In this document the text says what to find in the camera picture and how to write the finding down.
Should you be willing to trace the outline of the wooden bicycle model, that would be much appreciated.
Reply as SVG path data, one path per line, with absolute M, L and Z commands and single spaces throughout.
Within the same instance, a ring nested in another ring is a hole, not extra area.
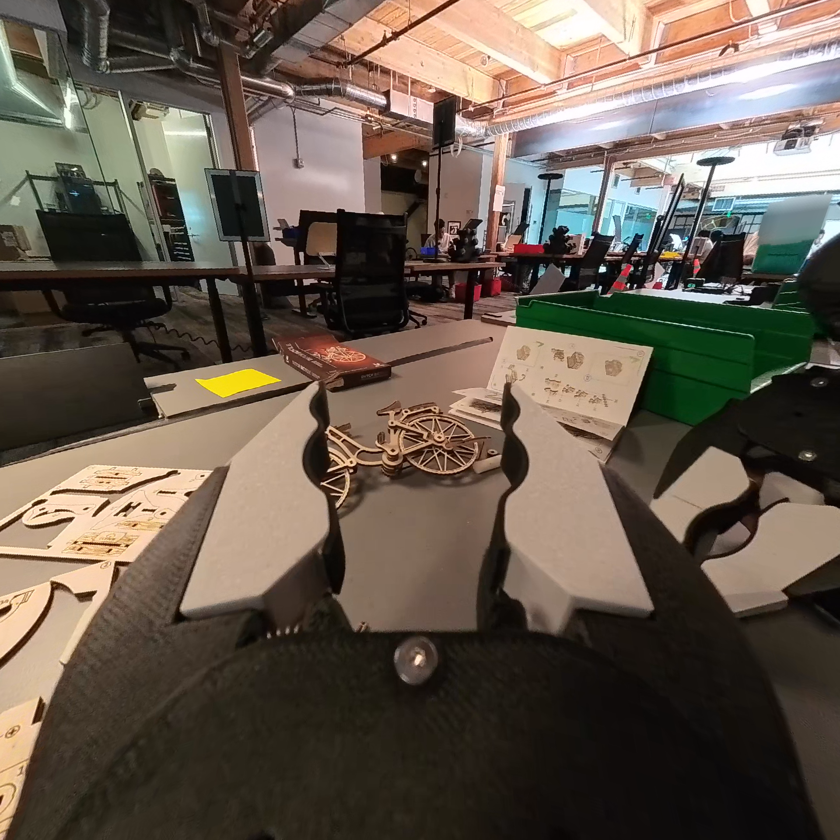
M 478 460 L 501 452 L 485 447 L 488 436 L 474 434 L 458 417 L 433 402 L 404 407 L 395 401 L 377 411 L 386 421 L 373 445 L 351 433 L 349 423 L 329 426 L 328 470 L 321 487 L 341 508 L 358 468 L 379 469 L 384 477 L 398 478 L 412 469 L 438 478 L 453 478 L 473 471 Z

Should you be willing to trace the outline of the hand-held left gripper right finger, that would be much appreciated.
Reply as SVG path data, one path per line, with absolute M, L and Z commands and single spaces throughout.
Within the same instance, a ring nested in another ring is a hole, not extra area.
M 479 572 L 477 626 L 563 634 L 589 611 L 648 618 L 654 604 L 601 463 L 521 385 L 505 385 L 502 493 Z

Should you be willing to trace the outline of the open instruction booklet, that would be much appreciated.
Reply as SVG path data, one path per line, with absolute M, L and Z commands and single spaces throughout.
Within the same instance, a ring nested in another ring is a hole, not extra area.
M 519 385 L 560 423 L 614 440 L 634 409 L 654 350 L 648 346 L 511 326 L 487 384 Z

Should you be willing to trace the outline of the silver ventilation duct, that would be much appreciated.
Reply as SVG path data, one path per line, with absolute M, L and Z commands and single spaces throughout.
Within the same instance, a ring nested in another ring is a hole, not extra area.
M 648 86 L 625 97 L 560 108 L 497 123 L 457 119 L 456 134 L 483 140 L 505 133 L 526 135 L 524 145 L 573 147 L 591 142 L 626 140 L 654 133 L 838 102 L 838 64 L 800 67 L 763 78 L 719 80 L 682 91 Z

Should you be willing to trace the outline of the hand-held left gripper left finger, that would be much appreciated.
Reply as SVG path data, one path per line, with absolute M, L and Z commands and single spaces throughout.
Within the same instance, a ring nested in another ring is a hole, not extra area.
M 276 628 L 341 592 L 343 540 L 329 471 L 329 405 L 311 383 L 227 467 L 185 588 L 188 619 L 255 610 Z

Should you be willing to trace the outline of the dark red model kit box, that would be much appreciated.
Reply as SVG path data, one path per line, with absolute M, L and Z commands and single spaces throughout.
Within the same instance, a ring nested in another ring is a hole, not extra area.
M 327 334 L 291 340 L 274 338 L 272 344 L 289 366 L 310 380 L 323 383 L 330 391 L 383 382 L 392 376 L 390 364 Z

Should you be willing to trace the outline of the mostly empty wooden parts sheet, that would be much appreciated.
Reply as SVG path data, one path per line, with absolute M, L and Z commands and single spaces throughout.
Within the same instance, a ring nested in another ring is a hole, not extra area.
M 110 593 L 119 573 L 111 560 L 54 576 L 44 583 L 2 596 L 2 662 L 17 653 L 43 622 L 56 589 L 64 589 L 87 607 L 58 657 L 69 663 L 82 635 Z M 40 695 L 2 710 L 1 715 L 1 838 L 7 837 L 15 815 L 46 702 Z

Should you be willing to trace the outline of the green plastic bin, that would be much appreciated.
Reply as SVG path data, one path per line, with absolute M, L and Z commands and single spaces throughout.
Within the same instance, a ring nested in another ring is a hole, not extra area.
M 816 334 L 804 311 L 648 289 L 519 297 L 516 325 L 652 348 L 640 405 L 691 426 L 760 377 L 808 362 Z

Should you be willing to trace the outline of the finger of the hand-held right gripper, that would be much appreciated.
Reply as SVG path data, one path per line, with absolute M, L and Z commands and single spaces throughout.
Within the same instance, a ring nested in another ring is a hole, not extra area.
M 701 549 L 743 519 L 754 534 L 765 512 L 788 501 L 778 495 L 762 504 L 763 481 L 742 463 L 695 463 L 649 507 L 684 548 Z
M 785 590 L 838 556 L 839 510 L 781 502 L 759 517 L 738 551 L 706 560 L 701 569 L 740 618 L 784 609 Z

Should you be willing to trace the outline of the wooden sheet with remaining parts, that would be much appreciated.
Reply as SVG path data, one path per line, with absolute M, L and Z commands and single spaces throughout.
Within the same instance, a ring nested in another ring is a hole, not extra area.
M 90 465 L 2 518 L 1 556 L 135 561 L 209 472 Z

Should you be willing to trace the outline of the dark wooden office desk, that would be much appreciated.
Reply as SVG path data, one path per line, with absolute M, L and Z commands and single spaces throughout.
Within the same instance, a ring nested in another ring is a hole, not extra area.
M 502 263 L 495 259 L 480 259 L 473 262 L 452 262 L 452 261 L 422 261 L 410 260 L 404 265 L 405 277 L 438 277 L 446 276 L 454 279 L 458 273 L 466 274 L 466 291 L 463 295 L 463 320 L 473 319 L 474 306 L 476 301 L 475 289 L 486 273 L 495 273 L 502 267 Z
M 64 291 L 79 285 L 105 289 L 122 287 L 161 287 L 185 285 L 189 280 L 204 280 L 213 316 L 221 361 L 233 360 L 217 280 L 235 280 L 243 276 L 236 266 L 215 266 L 211 262 L 150 261 L 4 261 L 1 264 L 2 291 Z
M 305 319 L 313 319 L 315 315 L 308 314 L 307 294 L 320 294 L 321 285 L 329 284 L 335 278 L 335 266 L 329 265 L 289 265 L 289 266 L 255 266 L 251 271 L 237 268 L 237 274 L 231 275 L 231 280 L 243 287 L 245 284 L 260 284 L 265 282 L 283 282 L 290 284 L 291 291 L 283 294 L 297 297 L 298 313 Z

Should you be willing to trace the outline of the black flat panel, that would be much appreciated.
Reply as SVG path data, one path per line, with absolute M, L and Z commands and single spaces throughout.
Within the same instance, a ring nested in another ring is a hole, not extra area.
M 1 360 L 1 449 L 159 417 L 126 343 Z

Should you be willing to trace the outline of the tan backed black chair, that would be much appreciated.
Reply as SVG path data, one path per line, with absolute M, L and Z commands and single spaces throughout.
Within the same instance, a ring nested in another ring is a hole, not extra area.
M 293 246 L 299 266 L 334 266 L 338 241 L 338 215 L 311 209 L 300 210 L 297 240 Z

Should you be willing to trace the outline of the black speaker on pole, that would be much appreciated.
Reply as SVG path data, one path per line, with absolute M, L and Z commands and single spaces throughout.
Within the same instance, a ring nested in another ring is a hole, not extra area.
M 432 157 L 436 161 L 435 176 L 435 206 L 433 216 L 433 233 L 438 235 L 438 218 L 440 209 L 441 179 L 443 173 L 443 151 L 447 146 L 452 145 L 457 137 L 456 118 L 458 112 L 458 99 L 450 96 L 438 100 L 433 108 L 432 123 Z

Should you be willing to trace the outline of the ceiling projector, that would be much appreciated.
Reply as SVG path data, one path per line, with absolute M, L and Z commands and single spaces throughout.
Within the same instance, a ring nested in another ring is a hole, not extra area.
M 778 156 L 809 154 L 820 128 L 818 123 L 790 126 L 774 144 L 773 154 Z

